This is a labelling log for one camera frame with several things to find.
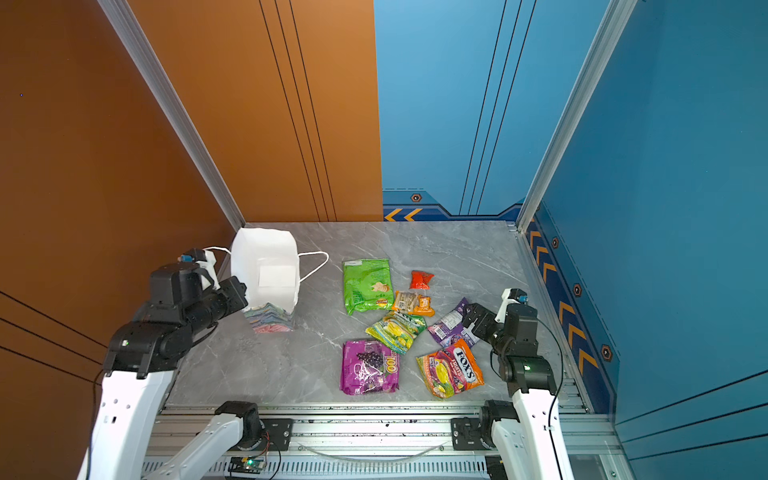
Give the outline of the Fox's fruit candy bag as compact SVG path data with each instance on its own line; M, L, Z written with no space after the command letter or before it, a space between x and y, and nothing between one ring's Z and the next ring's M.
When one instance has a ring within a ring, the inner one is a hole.
M471 347L463 339L418 357L417 365L427 390L440 399L452 398L485 384Z

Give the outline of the floral white paper bag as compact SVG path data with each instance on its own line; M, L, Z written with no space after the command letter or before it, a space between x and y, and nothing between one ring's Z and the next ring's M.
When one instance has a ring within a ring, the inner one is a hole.
M248 305L243 314L257 334L290 332L295 328L293 313L300 286L310 277L300 273L304 257L321 256L321 266L329 261L324 251L299 252L293 235L284 230L240 229L229 248L204 248L229 255L230 273L247 286Z

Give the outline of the green Lays chips bag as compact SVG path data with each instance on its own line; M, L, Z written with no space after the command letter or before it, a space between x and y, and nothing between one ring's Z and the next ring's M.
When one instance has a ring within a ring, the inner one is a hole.
M359 259L343 263L343 299L349 315L389 310L395 300L387 259Z

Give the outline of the purple white snack bag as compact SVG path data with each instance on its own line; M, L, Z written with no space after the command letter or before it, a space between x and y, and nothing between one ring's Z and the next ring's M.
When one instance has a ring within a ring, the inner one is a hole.
M468 300L462 298L454 309L427 328L427 331L438 345L445 348L463 339L470 347L473 347L480 341L477 336L462 324L463 315L468 305Z

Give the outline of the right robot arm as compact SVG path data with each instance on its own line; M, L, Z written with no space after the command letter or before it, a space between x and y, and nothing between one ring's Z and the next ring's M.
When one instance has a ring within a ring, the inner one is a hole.
M464 327L491 346L508 401L488 400L481 409L481 439L495 449L508 479L572 479L560 426L559 392L550 363L538 354L540 321L535 308L508 300L497 313L473 303Z

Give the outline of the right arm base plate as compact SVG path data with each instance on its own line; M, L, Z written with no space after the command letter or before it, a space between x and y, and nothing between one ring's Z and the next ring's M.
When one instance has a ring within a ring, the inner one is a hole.
M455 451L489 451L495 449L489 433L479 418L452 418L450 429L452 448Z

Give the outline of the magenta grape candy bag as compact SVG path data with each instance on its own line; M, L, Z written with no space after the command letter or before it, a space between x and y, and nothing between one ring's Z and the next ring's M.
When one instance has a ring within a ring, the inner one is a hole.
M377 340L350 340L343 346L340 389L350 396L399 389L400 355Z

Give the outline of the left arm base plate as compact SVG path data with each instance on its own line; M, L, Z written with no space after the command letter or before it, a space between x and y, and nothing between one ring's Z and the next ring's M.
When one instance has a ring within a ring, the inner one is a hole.
M259 453L269 451L287 451L293 433L292 418L267 418L254 427L249 421L243 424L242 439L229 449L229 452Z

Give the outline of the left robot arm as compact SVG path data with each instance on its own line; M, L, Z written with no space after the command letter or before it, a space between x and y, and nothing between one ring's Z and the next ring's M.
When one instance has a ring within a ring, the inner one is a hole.
M81 479L140 479L155 420L183 358L219 321L247 305L237 277L218 281L194 262L155 270L150 298L112 336L94 398Z

